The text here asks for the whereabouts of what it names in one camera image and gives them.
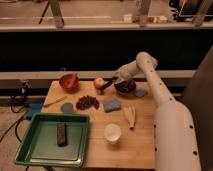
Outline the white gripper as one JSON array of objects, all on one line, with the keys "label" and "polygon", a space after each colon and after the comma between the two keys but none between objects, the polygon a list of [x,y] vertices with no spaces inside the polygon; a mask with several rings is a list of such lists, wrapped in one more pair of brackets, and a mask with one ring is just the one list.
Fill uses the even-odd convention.
[{"label": "white gripper", "polygon": [[123,82],[133,78],[139,69],[135,61],[130,62],[128,64],[122,65],[119,69],[117,69],[113,73],[113,77],[116,79],[117,82]]}]

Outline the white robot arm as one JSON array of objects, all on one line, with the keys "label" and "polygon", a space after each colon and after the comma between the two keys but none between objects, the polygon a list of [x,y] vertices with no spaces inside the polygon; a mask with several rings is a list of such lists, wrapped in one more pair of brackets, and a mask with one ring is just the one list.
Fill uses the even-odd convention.
[{"label": "white robot arm", "polygon": [[147,52],[140,52],[136,59],[116,70],[115,87],[127,93],[135,86],[128,83],[142,72],[157,109],[154,113],[155,171],[202,171],[195,126],[190,110],[177,101],[161,80],[155,68],[157,60]]}]

